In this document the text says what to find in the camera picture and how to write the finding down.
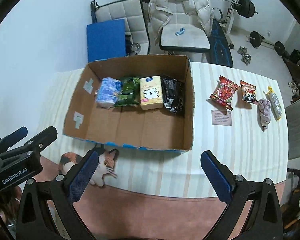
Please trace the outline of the blue wrapper on chair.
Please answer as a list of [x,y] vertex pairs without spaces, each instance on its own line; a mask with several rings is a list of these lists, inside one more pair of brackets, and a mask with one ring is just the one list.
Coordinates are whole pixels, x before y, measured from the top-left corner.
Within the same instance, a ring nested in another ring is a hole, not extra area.
[[179,29],[179,31],[175,32],[175,35],[176,36],[180,36],[180,35],[183,35],[185,33],[185,28],[182,27]]

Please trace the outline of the orange panda snack packet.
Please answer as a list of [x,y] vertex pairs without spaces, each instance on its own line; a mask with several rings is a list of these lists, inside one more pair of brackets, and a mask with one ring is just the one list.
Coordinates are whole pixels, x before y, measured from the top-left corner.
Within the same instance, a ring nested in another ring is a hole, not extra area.
[[242,80],[240,81],[240,85],[242,90],[242,100],[256,105],[258,103],[256,97],[256,86]]

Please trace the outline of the chrome dumbbell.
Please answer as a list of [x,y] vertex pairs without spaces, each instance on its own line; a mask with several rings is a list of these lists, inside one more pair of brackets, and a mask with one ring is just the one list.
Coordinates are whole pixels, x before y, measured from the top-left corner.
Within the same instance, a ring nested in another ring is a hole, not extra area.
[[242,56],[241,61],[246,65],[248,65],[251,61],[251,55],[249,55],[247,51],[248,51],[247,48],[245,48],[244,46],[240,46],[237,51],[239,55]]

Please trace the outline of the blue folded mat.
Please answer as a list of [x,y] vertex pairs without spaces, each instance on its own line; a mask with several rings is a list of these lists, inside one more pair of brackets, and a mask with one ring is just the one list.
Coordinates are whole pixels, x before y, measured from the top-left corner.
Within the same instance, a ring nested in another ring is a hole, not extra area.
[[87,25],[87,49],[88,62],[126,56],[124,19]]

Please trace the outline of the black weight bench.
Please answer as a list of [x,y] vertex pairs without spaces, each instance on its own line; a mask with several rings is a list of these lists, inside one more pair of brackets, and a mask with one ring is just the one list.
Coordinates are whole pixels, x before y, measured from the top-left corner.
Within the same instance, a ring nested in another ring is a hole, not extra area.
[[210,50],[207,56],[208,63],[232,68],[234,66],[230,47],[219,20],[215,19],[215,8],[210,13],[210,29],[208,35]]

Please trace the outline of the white quilted chair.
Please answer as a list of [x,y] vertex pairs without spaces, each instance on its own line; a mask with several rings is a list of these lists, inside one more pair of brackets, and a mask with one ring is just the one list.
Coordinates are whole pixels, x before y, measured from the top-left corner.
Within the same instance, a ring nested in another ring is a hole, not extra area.
[[141,46],[139,55],[149,54],[151,44],[142,0],[119,0],[102,6],[95,0],[91,3],[95,6],[97,22],[124,20],[125,34],[130,36],[132,42]]

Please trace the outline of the red snack packet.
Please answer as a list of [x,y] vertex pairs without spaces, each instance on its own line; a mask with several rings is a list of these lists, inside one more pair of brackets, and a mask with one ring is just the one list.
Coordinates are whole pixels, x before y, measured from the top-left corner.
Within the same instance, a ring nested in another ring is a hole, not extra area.
[[233,107],[231,106],[231,101],[238,89],[239,85],[220,75],[219,83],[214,92],[210,95],[210,99],[232,111]]

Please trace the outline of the mauve cloth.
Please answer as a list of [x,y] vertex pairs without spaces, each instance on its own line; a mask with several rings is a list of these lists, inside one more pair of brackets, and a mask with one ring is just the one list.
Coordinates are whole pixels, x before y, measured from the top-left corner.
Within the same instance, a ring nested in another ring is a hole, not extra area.
[[271,122],[271,103],[267,99],[260,99],[257,106],[262,131],[266,131]]

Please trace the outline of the white padded chair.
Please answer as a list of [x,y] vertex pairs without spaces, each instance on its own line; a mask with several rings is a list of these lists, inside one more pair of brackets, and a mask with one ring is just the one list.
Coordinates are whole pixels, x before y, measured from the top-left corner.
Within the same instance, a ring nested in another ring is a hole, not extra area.
[[[176,36],[175,32],[182,27],[185,28],[185,33]],[[199,21],[196,12],[187,14],[179,4],[172,10],[169,22],[160,31],[159,47],[171,52],[207,53],[210,50],[209,29],[210,14],[208,14],[208,22],[203,24]]]

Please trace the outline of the blue tissue pack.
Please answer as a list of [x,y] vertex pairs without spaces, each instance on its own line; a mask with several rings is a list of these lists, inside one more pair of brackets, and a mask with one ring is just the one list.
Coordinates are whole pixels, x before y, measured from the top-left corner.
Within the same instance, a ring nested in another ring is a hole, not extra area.
[[114,107],[121,92],[121,86],[122,83],[120,80],[111,77],[103,78],[96,94],[97,107]]

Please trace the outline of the black foil packet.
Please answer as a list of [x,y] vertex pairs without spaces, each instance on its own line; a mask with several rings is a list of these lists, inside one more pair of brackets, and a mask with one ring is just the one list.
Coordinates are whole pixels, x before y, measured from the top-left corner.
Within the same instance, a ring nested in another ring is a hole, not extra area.
[[168,76],[161,76],[163,104],[170,112],[184,114],[184,84]]

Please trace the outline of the green snack packet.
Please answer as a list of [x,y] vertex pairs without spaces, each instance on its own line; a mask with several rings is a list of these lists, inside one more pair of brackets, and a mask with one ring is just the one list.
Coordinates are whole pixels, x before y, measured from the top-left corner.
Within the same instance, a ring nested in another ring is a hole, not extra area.
[[140,104],[140,79],[137,76],[123,77],[121,90],[115,107],[137,106]]

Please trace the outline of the striped pink tablecloth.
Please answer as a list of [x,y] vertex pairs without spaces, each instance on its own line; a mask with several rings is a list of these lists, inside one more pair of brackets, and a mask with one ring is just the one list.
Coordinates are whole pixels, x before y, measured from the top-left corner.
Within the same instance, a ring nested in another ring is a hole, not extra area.
[[258,107],[236,92],[227,125],[215,121],[222,106],[210,99],[219,76],[256,86],[258,98],[279,83],[253,73],[210,63],[190,62],[194,87],[193,145],[189,151],[155,151],[84,141],[63,134],[64,119],[83,69],[57,72],[43,97],[39,128],[54,126],[58,137],[42,152],[37,179],[54,179],[66,153],[101,151],[97,181],[88,185],[74,208],[95,237],[202,239],[225,208],[204,174],[200,157],[210,150],[234,174],[283,188],[288,161],[286,117],[271,120],[262,131]]

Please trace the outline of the grey office chair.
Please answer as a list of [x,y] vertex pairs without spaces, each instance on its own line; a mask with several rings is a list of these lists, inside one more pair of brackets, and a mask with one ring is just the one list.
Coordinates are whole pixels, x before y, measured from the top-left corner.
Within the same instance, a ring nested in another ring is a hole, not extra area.
[[300,99],[285,108],[288,126],[288,159],[300,157]]

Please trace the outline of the white puffer jacket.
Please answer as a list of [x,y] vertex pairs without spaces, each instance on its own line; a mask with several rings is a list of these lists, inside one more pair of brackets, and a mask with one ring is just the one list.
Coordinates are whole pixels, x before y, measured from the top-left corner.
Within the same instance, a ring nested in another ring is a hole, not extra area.
[[148,15],[155,41],[158,43],[164,26],[192,24],[211,35],[213,9],[210,0],[150,0]]

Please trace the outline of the open cardboard box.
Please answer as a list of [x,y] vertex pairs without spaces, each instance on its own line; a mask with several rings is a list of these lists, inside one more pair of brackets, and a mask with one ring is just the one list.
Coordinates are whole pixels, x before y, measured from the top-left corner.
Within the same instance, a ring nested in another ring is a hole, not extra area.
[[[139,106],[100,108],[95,93],[105,77],[168,76],[185,86],[185,112],[142,110]],[[194,87],[184,55],[115,57],[86,64],[72,94],[63,134],[76,139],[155,151],[189,151],[193,145]]]

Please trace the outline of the yellow tissue pack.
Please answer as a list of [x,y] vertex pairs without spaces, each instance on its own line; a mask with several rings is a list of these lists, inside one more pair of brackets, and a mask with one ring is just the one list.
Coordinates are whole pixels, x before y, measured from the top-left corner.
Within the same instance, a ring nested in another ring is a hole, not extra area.
[[163,107],[163,96],[160,76],[149,76],[140,79],[140,107],[142,110]]

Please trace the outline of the barbell on floor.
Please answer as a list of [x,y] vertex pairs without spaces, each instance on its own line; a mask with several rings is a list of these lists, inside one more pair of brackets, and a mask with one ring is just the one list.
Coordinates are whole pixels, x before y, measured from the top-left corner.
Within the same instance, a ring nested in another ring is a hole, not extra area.
[[275,43],[271,43],[269,41],[266,41],[264,36],[260,35],[257,31],[252,31],[248,37],[248,40],[254,48],[258,48],[262,44],[270,45],[275,49],[276,53],[280,56],[282,56],[286,51],[285,45],[282,42],[277,41]]

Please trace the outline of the yellow silver scrub sponge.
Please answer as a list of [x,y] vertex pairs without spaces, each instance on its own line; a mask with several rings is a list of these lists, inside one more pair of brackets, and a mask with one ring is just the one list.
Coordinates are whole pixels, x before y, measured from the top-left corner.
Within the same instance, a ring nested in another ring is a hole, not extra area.
[[279,98],[277,97],[271,86],[268,86],[267,89],[268,91],[266,92],[266,95],[271,103],[273,115],[275,116],[275,120],[279,121],[282,117],[282,108],[279,102]]

